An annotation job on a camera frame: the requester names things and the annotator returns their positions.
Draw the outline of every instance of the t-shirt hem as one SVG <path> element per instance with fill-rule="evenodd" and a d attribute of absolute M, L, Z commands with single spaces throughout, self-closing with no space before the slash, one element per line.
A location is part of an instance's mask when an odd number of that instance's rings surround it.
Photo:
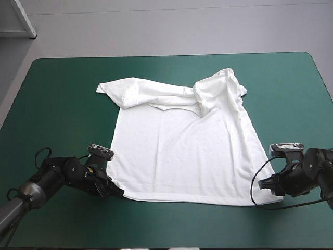
<path fill-rule="evenodd" d="M 125 191 L 124 197 L 136 201 L 148 202 L 193 202 L 214 205 L 230 205 L 230 206 L 253 206 L 253 202 L 249 198 L 232 198 L 232 197 L 216 197 L 216 196 L 202 196 L 190 194 L 174 194 L 174 193 L 137 193 Z M 255 202 L 257 204 L 270 204 L 281 202 L 282 197 L 257 197 Z"/>

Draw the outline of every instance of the t-shirt sleeve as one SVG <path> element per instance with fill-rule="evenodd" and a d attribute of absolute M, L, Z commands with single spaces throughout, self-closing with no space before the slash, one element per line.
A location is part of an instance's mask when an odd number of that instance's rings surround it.
<path fill-rule="evenodd" d="M 220 70 L 213 76 L 196 82 L 194 94 L 198 100 L 201 116 L 205 116 L 216 107 L 219 99 L 226 92 L 234 100 L 238 100 L 247 92 L 246 88 L 239 84 L 231 68 Z"/>

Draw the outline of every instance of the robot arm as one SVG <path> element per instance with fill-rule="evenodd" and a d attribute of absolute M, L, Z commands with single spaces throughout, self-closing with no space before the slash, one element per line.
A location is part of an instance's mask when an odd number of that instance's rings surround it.
<path fill-rule="evenodd" d="M 277 196 L 296 197 L 319 186 L 321 199 L 333 209 L 333 150 L 310 148 L 305 155 L 303 150 L 300 143 L 270 145 L 270 155 L 285 158 L 287 164 L 280 173 L 260 180 L 259 188 L 270 189 Z"/>
<path fill-rule="evenodd" d="M 49 154 L 38 172 L 25 184 L 8 191 L 10 201 L 0 207 L 0 241 L 25 213 L 42 207 L 64 185 L 101 197 L 123 195 L 124 191 L 112 182 L 103 167 L 106 161 L 112 160 L 113 151 L 95 144 L 88 151 L 90 154 L 85 164 L 76 157 L 50 158 Z M 11 191 L 17 192 L 13 199 L 9 197 Z"/>

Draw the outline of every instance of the black cable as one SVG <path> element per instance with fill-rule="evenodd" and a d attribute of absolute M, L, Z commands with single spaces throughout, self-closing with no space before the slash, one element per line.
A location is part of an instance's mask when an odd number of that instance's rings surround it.
<path fill-rule="evenodd" d="M 43 162 L 47 159 L 50 158 L 51 154 L 52 154 L 52 150 L 49 148 L 49 147 L 43 147 L 42 149 L 40 149 L 36 154 L 35 154 L 35 167 L 40 170 L 40 167 L 37 165 L 37 157 L 38 155 L 44 151 L 44 150 L 47 150 L 48 149 L 48 155 L 45 157 L 45 159 L 43 160 Z"/>
<path fill-rule="evenodd" d="M 79 160 L 81 160 L 82 158 L 85 158 L 85 157 L 89 157 L 89 155 L 81 156 L 81 157 L 79 158 Z"/>
<path fill-rule="evenodd" d="M 271 159 L 269 159 L 268 161 L 266 161 L 264 163 L 264 165 L 262 165 L 262 167 L 255 173 L 255 175 L 253 176 L 253 179 L 252 179 L 252 182 L 251 182 L 251 190 L 250 190 L 250 194 L 251 194 L 251 200 L 252 202 L 255 204 L 256 207 L 260 207 L 262 209 L 265 209 L 265 210 L 281 210 L 281 209 L 287 209 L 287 208 L 293 208 L 293 207 L 300 207 L 300 206 L 306 206 L 306 205 L 311 205 L 311 204 L 316 204 L 316 203 L 319 203 L 319 202 L 325 202 L 325 201 L 328 201 L 330 199 L 333 199 L 333 198 L 328 198 L 328 199 L 318 199 L 316 201 L 312 201 L 312 202 L 305 202 L 305 203 L 299 203 L 299 204 L 295 204 L 295 205 L 291 205 L 291 206 L 285 206 L 285 207 L 274 207 L 274 208 L 267 208 L 267 207 L 264 207 L 264 206 L 261 206 L 261 205 L 258 205 L 254 199 L 253 199 L 253 183 L 254 183 L 254 180 L 255 178 L 257 177 L 257 175 L 259 174 L 259 172 L 266 166 L 267 163 L 269 163 L 271 160 L 274 160 L 276 158 L 281 158 L 279 156 L 274 156 L 272 157 Z"/>

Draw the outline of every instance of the white t-shirt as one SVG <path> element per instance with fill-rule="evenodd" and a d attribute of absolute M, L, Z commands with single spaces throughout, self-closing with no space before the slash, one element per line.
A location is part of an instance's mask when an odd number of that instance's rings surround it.
<path fill-rule="evenodd" d="M 101 83 L 119 107 L 107 174 L 139 201 L 253 205 L 250 185 L 267 161 L 241 97 L 246 94 L 231 70 L 223 69 L 194 87 L 126 78 Z M 258 180 L 258 204 L 281 201 Z"/>

